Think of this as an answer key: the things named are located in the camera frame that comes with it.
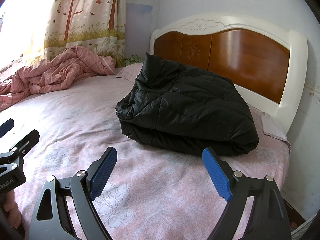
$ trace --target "pink pillow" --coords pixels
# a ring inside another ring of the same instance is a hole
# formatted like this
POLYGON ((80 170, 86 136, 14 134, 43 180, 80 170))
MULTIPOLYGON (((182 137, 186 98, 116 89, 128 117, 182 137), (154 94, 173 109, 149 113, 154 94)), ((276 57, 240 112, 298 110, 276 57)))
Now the pink pillow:
POLYGON ((134 82, 142 69, 142 63, 134 63, 124 67, 116 75, 116 77, 125 78, 131 82, 134 82))

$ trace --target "human hand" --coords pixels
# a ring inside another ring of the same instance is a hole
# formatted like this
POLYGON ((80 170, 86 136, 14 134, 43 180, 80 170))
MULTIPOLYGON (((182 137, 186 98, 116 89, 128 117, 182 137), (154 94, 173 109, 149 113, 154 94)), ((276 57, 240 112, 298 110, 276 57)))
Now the human hand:
POLYGON ((4 210, 9 213, 7 220, 10 226, 18 228, 21 223, 21 213, 18 204, 14 201, 14 190, 11 190, 6 194, 3 207, 4 210))

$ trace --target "black jacket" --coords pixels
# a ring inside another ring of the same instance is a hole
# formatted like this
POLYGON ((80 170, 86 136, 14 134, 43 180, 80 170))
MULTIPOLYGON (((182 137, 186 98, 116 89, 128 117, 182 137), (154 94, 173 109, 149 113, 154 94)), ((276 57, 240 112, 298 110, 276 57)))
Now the black jacket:
POLYGON ((249 107, 231 80, 146 54, 130 94, 116 106, 122 133, 163 149, 247 154, 259 142, 249 107))

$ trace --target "bed sheet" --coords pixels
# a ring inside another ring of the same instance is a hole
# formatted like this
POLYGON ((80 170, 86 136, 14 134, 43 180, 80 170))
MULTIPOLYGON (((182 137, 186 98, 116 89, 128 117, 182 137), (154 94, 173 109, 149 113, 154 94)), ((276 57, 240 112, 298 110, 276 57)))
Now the bed sheet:
MULTIPOLYGON (((118 161, 94 206, 114 240, 207 239, 226 202, 200 157, 143 145, 121 133, 115 106, 132 85, 115 76, 91 77, 68 90, 32 95, 0 113, 1 123, 9 118, 15 121, 15 127, 1 139, 0 150, 7 151, 31 129, 40 133, 38 144, 24 158, 27 182, 15 190, 25 227, 48 175, 73 176, 112 146, 118 161)), ((258 147, 248 155, 222 159, 249 177, 270 174, 282 187, 289 147, 263 133, 263 112, 253 107, 251 112, 260 138, 258 147)), ((247 201, 234 239, 244 232, 252 200, 247 201)), ((68 205, 78 237, 85 239, 71 199, 68 205)))

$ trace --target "silver screw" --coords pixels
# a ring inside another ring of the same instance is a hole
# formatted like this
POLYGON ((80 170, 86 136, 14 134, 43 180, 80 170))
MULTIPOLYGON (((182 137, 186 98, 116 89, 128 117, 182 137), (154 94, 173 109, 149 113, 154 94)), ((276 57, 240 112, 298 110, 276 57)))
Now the silver screw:
POLYGON ((47 177, 47 182, 51 182, 51 181, 53 181, 54 180, 54 176, 53 175, 49 175, 48 177, 47 177))
POLYGON ((271 175, 267 175, 267 178, 266 178, 268 181, 273 181, 273 177, 271 175))
POLYGON ((235 171, 234 175, 238 178, 242 177, 243 173, 241 171, 235 171))
POLYGON ((85 175, 85 171, 78 171, 77 176, 78 177, 83 177, 85 175))

